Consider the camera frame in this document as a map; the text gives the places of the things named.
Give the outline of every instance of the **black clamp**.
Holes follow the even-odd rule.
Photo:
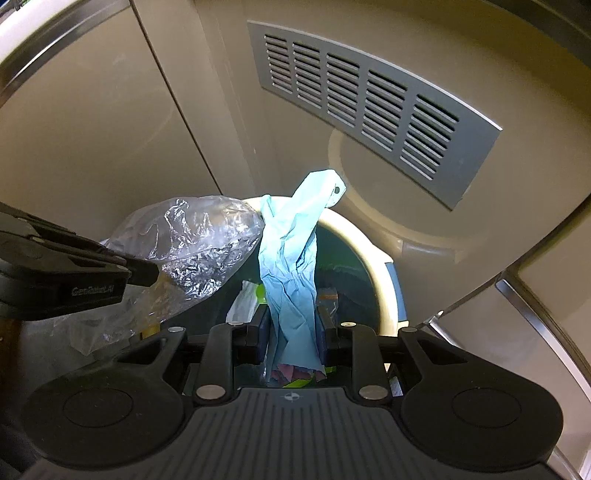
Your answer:
[[[158,266],[0,203],[0,317],[42,320],[119,303]]]

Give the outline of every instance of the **beige panel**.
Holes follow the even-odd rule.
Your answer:
[[[591,71],[524,21],[479,0],[196,0],[213,64],[247,131],[265,129],[284,194],[332,166],[336,209],[397,259],[411,322],[460,299],[516,260],[591,192]],[[437,84],[504,131],[450,212],[364,147],[263,92],[246,21],[360,48]],[[250,139],[258,150],[256,136]]]
[[[218,193],[131,9],[0,109],[0,201],[101,239],[133,210]]]
[[[150,43],[197,139],[218,185],[225,195],[247,198],[268,192],[277,183],[277,169],[268,165],[272,149],[265,137],[255,151],[245,131],[239,108],[234,124],[217,71],[210,59],[196,7],[187,0],[135,2]],[[260,94],[252,101],[260,103]]]
[[[519,272],[591,361],[591,207]]]
[[[459,345],[546,388],[564,415],[558,447],[579,469],[591,442],[591,403],[544,339],[496,288],[448,313],[439,325]]]

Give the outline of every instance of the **cabinet panel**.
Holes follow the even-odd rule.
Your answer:
[[[149,203],[219,193],[130,8],[43,65],[0,125],[0,201],[81,235],[102,239]]]

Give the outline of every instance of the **vent slot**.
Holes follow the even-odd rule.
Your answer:
[[[322,108],[320,50],[299,42],[293,42],[292,47],[298,98],[315,108]]]
[[[370,53],[248,22],[263,88],[359,141],[452,209],[501,128],[432,83]]]
[[[359,65],[337,55],[326,55],[327,112],[355,127],[359,90]]]
[[[272,85],[284,92],[293,93],[287,40],[274,35],[265,35],[265,47]]]

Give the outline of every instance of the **bin rim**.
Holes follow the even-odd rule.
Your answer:
[[[290,199],[274,195],[272,198],[279,207]],[[244,201],[260,213],[261,197],[253,197]],[[369,275],[378,301],[380,318],[378,334],[396,336],[398,332],[398,302],[394,283],[386,267],[386,264],[394,263],[392,257],[376,247],[359,228],[334,210],[325,208],[320,214],[318,224],[339,237],[357,255]]]

